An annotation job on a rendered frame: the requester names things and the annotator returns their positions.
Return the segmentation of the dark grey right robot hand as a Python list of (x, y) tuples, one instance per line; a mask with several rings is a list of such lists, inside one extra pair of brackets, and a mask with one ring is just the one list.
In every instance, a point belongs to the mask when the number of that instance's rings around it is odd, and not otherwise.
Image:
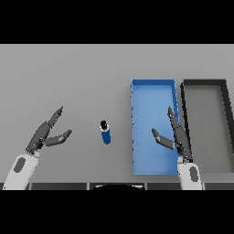
[(188, 137), (186, 134), (186, 131), (183, 129), (183, 127), (178, 123), (176, 119), (176, 115), (174, 114), (171, 107), (168, 107), (168, 113), (167, 116), (170, 120), (173, 133), (174, 133), (174, 139), (170, 140), (163, 135), (160, 135), (159, 132), (153, 128), (152, 134), (155, 138), (155, 141), (158, 144), (161, 144), (162, 146), (169, 148), (171, 150), (176, 149), (177, 152), (183, 156), (185, 160), (188, 162), (193, 160), (193, 155), (191, 152), (190, 143), (188, 141)]

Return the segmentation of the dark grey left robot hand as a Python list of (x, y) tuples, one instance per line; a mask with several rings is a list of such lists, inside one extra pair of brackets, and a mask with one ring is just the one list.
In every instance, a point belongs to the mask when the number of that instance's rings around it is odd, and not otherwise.
[(41, 149), (44, 145), (46, 147), (63, 144), (71, 135), (72, 130), (67, 130), (63, 134), (48, 137), (50, 130), (54, 127), (58, 118), (61, 116), (63, 107), (60, 107), (54, 112), (52, 117), (48, 121), (44, 121), (35, 131), (31, 138), (26, 151), (29, 154), (35, 154), (37, 150)]

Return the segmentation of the blue bin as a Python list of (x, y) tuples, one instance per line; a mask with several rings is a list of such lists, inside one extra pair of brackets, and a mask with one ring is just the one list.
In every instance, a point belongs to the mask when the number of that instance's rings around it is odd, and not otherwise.
[(132, 79), (133, 173), (137, 176), (177, 174), (177, 150), (158, 144), (152, 133), (174, 140), (168, 107), (179, 121), (174, 79)]

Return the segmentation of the dark grey bin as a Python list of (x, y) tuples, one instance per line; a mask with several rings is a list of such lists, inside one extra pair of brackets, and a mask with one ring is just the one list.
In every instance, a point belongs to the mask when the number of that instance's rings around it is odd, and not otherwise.
[(234, 118), (226, 80), (180, 85), (193, 161), (203, 174), (234, 174)]

